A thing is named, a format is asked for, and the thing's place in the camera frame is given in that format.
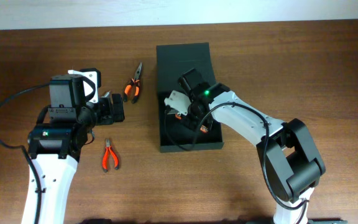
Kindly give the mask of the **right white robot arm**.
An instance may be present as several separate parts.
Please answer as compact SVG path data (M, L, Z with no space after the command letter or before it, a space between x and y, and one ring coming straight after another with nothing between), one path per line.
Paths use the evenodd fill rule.
M190 113L229 126L256 147L265 184L276 202L273 223L309 223L310 197L326 166L306 124L266 115L221 83L181 87L191 101Z

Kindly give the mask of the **red handled cutting pliers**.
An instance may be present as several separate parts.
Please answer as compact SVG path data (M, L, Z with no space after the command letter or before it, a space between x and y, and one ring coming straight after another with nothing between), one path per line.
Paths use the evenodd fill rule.
M113 165L114 169L118 170L119 169L118 156L114 152L114 149L112 147L110 139L105 139L104 156L103 156L103 160L102 160L102 169L103 169L104 172L109 171L108 165L109 165L110 157L112 157L112 159L114 161L114 165Z

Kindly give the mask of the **black box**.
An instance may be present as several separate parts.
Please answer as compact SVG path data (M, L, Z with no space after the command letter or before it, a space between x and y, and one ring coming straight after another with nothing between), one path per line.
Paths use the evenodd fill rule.
M190 148L195 132L185 127L174 113L165 114L164 99L169 97L173 90L184 92L178 79L192 68L211 86L216 84L209 44L158 45L156 52L160 152L182 152L175 143Z

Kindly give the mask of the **silver adjustable wrench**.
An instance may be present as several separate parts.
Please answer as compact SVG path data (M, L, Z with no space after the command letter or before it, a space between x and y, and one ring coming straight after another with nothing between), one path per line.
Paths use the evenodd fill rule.
M178 114L179 111L175 110L175 109L166 109L165 110L165 114Z

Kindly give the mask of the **yellow black screwdriver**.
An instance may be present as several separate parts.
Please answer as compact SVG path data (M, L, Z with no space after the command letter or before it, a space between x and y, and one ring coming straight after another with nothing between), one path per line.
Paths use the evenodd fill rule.
M110 97L111 92L107 91L104 95L103 98L109 98Z

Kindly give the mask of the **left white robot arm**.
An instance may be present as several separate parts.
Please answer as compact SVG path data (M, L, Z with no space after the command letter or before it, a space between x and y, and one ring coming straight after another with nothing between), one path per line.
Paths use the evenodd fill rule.
M120 94L102 96L98 85L79 74L57 75L49 83L50 105L29 133L29 188L23 223L63 223L81 148L95 126L124 121Z

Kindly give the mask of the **orange socket bit rail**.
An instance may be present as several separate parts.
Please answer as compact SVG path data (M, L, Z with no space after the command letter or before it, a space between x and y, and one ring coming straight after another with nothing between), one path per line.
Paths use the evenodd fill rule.
M201 131L202 133L207 133L208 132L208 128L205 125L202 125L200 128L197 128L197 126L200 123L200 119L198 119L196 116L192 115L192 114L187 114L186 116L181 114L181 113L177 113L175 114L176 119L178 119L180 121L180 124L183 125L184 127L188 128L191 131Z

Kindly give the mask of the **orange black needle-nose pliers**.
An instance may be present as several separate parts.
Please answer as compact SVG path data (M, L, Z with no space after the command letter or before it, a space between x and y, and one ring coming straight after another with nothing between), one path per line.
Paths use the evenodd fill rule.
M135 93L134 96L131 99L132 104L137 103L139 96L140 96L140 88L141 88L141 82L140 82L140 76L141 76L141 72L142 72L142 62L139 63L139 66L137 67L135 73L134 73L134 77L131 78L125 89L123 92L123 101L127 102L130 95L131 95L131 90L132 88L135 88Z

